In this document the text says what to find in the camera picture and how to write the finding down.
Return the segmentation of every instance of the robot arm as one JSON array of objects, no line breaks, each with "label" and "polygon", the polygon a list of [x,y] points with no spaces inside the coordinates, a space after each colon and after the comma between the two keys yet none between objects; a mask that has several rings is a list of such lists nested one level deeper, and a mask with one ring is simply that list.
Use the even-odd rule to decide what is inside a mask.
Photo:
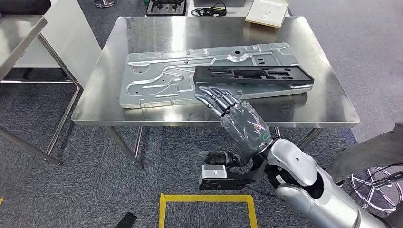
[{"label": "robot arm", "polygon": [[[204,94],[196,94],[196,99],[220,118],[236,141],[228,153],[201,154],[206,163],[199,180],[201,190],[240,190],[265,173],[277,197],[320,228],[390,227],[360,208],[292,142],[271,138],[269,128],[249,103],[240,102],[228,90],[199,89]],[[249,172],[230,171],[230,167],[244,166],[250,159],[254,164]]]}]

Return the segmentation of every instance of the table top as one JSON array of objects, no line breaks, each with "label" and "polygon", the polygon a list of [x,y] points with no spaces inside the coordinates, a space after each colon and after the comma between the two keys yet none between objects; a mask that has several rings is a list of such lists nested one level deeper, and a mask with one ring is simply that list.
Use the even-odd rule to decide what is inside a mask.
[{"label": "table top", "polygon": [[[186,0],[186,15],[188,17],[194,17],[192,15],[192,10],[195,8],[202,8],[198,6],[194,6],[194,0]],[[229,12],[226,17],[246,17],[249,13],[250,8],[252,7],[253,0],[245,0],[245,5],[243,7],[227,7],[227,12]]]},{"label": "table top", "polygon": [[37,15],[0,17],[0,80],[13,68],[46,24],[45,18]]},{"label": "table top", "polygon": [[287,42],[315,78],[311,91],[249,100],[270,127],[353,127],[359,117],[304,17],[271,28],[243,17],[120,17],[73,112],[79,125],[220,125],[203,104],[123,109],[119,104],[129,53]]}]

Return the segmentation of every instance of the yellow floor marking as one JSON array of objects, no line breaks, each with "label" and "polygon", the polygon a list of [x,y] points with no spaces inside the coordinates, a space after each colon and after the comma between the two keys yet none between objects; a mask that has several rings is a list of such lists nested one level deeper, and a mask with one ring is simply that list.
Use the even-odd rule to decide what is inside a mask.
[{"label": "yellow floor marking", "polygon": [[167,202],[246,202],[248,205],[250,227],[258,228],[255,204],[251,195],[164,195],[161,193],[159,228],[164,228],[165,226]]}]

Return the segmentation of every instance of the black cable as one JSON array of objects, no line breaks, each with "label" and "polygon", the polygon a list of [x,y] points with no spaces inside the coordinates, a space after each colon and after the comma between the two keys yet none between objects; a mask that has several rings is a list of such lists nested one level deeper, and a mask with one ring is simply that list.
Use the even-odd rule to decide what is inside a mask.
[{"label": "black cable", "polygon": [[378,172],[380,172],[380,171],[382,171],[382,170],[384,170],[384,169],[387,169],[387,168],[389,168],[389,167],[395,166],[395,165],[403,165],[403,162],[388,165],[388,166],[383,167],[382,169],[380,169],[380,170],[374,172],[374,173],[371,174],[371,176],[369,176],[363,183],[361,183],[358,187],[356,187],[354,190],[352,190],[352,191],[350,192],[349,196],[351,196],[351,194],[353,194],[353,193],[354,193],[355,191],[357,191],[360,187],[362,187],[362,186],[365,184],[365,182],[367,182],[369,179],[371,179],[375,174],[377,174]]},{"label": "black cable", "polygon": [[272,139],[272,140],[275,140],[275,139],[279,139],[279,138],[287,139],[288,141],[292,142],[289,138],[284,137],[284,136],[276,136],[276,137],[271,138],[271,139]]},{"label": "black cable", "polygon": [[225,9],[225,10],[227,9],[227,6],[225,5],[225,3],[224,3],[224,2],[219,2],[219,3],[216,3],[216,4],[213,6],[213,8],[214,8],[214,7],[216,7],[218,4],[222,4],[222,5],[224,5],[224,9]]},{"label": "black cable", "polygon": [[248,189],[250,189],[250,190],[252,190],[252,191],[254,191],[254,192],[257,192],[257,193],[259,193],[259,194],[262,194],[262,195],[265,195],[265,196],[268,196],[268,197],[272,197],[272,198],[277,198],[276,195],[264,193],[264,192],[262,192],[262,191],[260,191],[260,190],[257,190],[257,189],[254,189],[254,188],[252,188],[252,187],[249,187],[248,185],[245,185],[245,187],[247,187]]},{"label": "black cable", "polygon": [[210,8],[195,8],[194,10],[192,10],[190,12],[190,14],[192,14],[195,17],[214,17],[215,14],[217,13],[213,13],[211,10],[216,7],[218,4],[222,4],[224,6],[224,12],[221,15],[218,15],[219,17],[225,16],[227,13],[227,6],[225,5],[224,2],[218,2],[216,4],[214,4],[212,7]]}]

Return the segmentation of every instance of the person's leg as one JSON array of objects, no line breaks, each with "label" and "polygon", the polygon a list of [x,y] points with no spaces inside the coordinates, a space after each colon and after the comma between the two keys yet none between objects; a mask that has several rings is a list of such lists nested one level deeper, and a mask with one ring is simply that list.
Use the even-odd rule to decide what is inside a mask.
[{"label": "person's leg", "polygon": [[403,162],[403,122],[383,133],[338,153],[326,172],[340,182],[356,171]]},{"label": "person's leg", "polygon": [[385,220],[396,228],[403,227],[403,202],[400,202],[396,207],[396,211],[389,214]]}]

